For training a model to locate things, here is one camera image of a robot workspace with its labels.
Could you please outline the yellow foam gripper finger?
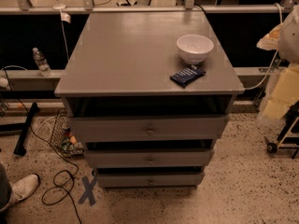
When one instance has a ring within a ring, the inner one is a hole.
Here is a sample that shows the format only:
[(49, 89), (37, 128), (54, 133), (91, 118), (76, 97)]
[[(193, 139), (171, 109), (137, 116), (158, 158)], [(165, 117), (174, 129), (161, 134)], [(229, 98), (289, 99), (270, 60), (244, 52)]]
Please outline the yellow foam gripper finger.
[(278, 40), (280, 37), (280, 31), (282, 23), (274, 27), (268, 34), (262, 37), (256, 47), (263, 50), (278, 50)]
[(262, 115), (269, 119), (282, 119), (298, 101), (299, 66), (289, 66), (279, 74), (275, 86), (266, 95)]

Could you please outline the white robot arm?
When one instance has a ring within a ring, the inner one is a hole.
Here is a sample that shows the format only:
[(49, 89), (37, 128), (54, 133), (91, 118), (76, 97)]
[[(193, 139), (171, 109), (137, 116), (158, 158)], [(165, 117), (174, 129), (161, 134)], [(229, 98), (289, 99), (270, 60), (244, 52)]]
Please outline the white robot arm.
[(263, 116), (281, 119), (299, 101), (299, 6), (261, 38), (257, 47), (275, 49), (282, 60), (289, 62), (287, 68), (269, 79), (261, 107)]

